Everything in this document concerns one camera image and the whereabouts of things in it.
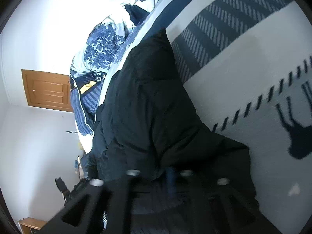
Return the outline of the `brown wooden door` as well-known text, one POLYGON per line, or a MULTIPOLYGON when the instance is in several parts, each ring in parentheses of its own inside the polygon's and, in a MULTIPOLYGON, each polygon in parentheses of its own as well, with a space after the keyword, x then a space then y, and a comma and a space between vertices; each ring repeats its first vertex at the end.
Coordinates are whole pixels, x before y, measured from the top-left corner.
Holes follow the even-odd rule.
POLYGON ((23 69, 22 79, 29 106, 73 112, 68 75, 23 69))

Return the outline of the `black large garment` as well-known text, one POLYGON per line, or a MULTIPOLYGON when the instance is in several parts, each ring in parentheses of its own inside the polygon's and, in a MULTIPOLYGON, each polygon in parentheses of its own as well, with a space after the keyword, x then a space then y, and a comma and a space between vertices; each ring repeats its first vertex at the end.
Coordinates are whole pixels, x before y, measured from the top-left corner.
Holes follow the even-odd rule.
POLYGON ((165 30, 133 48, 97 109, 89 177, 112 181, 128 170, 144 179, 132 233, 191 233, 190 170, 210 190, 221 178, 255 199, 249 148, 211 132, 179 78, 165 30))

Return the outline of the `blue white striped blanket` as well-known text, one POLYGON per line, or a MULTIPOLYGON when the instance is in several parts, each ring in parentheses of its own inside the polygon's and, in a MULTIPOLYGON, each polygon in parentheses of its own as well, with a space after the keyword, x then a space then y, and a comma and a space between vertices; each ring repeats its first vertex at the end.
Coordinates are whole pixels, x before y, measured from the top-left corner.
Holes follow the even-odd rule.
POLYGON ((311 233, 311 24, 294 0, 173 0, 165 28, 179 78, 211 132, 249 148, 260 212, 311 233))

